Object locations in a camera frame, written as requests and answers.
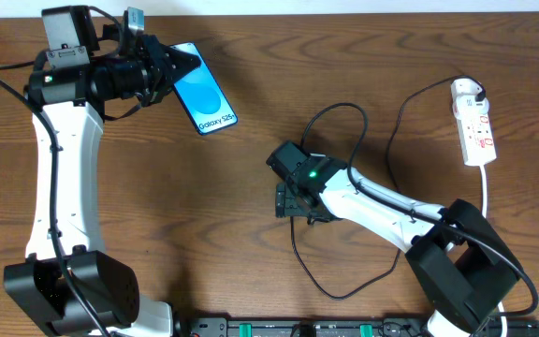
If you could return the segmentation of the blue Samsung Galaxy smartphone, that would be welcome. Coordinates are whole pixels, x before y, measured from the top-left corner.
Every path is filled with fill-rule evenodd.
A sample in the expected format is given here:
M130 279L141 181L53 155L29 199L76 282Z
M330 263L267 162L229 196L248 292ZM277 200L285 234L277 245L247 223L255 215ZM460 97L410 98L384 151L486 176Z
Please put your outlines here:
M206 136L238 123L238 116L192 42L173 45L177 51L194 55L200 66L174 84L175 92L196 132Z

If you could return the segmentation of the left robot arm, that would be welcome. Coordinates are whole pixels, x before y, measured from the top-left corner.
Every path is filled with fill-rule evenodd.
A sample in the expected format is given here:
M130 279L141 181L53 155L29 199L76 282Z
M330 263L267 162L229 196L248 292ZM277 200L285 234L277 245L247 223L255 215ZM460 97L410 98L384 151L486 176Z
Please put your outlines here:
M142 295L133 270L106 252L97 159L108 101L157 104L202 62L146 34L140 9L111 18L101 31L92 11L42 13L49 46L17 94L36 132L35 220L24 261L4 269L4 288L49 336L172 336L171 306Z

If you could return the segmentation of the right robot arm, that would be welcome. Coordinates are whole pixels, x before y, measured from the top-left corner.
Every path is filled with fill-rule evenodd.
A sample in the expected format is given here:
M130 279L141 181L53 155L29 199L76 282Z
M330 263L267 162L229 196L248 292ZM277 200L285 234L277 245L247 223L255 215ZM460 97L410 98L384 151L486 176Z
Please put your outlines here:
M449 207L405 197L344 161L310 154L292 141L267 165L281 178L276 214L309 224L349 220L399 248L435 313L434 336L481 329L519 280L517 258L482 213L457 199Z

